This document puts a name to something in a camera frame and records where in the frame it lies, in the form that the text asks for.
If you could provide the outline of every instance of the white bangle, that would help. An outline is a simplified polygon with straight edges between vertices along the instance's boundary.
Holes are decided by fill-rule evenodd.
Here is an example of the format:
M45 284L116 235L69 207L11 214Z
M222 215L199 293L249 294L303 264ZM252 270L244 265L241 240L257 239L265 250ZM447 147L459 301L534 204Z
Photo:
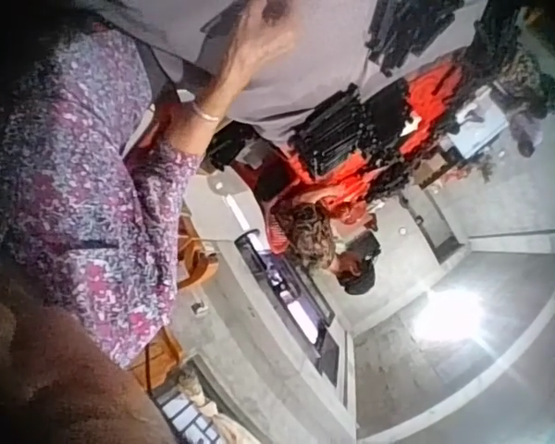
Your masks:
M209 114L205 113L202 108L200 108L199 105L197 105L197 103L195 101L191 102L191 109L193 110L193 112L198 116L201 117L203 120L208 121L208 122L214 122L217 123L220 121L221 117L216 117L216 116L210 116Z

